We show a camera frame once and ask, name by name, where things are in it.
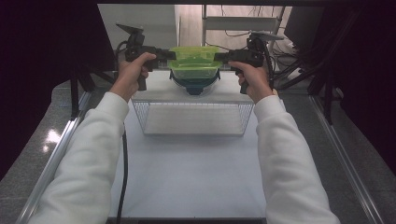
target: person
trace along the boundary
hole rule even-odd
[[[118,79],[78,126],[29,223],[106,223],[127,102],[138,89],[138,76],[149,76],[143,64],[152,59],[155,55],[144,53],[120,64]],[[244,72],[238,81],[249,83],[247,95],[255,104],[267,222],[339,223],[329,208],[309,146],[270,89],[265,70],[229,64]]]

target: white sweatshirt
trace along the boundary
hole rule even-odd
[[[74,133],[34,223],[106,223],[126,102],[107,92]],[[339,223],[330,211],[309,147],[277,96],[259,101],[259,158],[268,223]]]

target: metal post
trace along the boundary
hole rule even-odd
[[[206,46],[206,5],[202,5],[202,43],[201,46]]]
[[[272,33],[273,35],[277,35],[277,32],[279,31],[280,23],[282,23],[283,14],[285,13],[285,8],[286,7],[282,7],[282,10],[280,10],[279,15],[276,16],[275,29],[274,32]],[[270,53],[273,52],[274,44],[275,44],[275,40],[270,42],[270,45],[268,47],[268,51],[270,51]]]

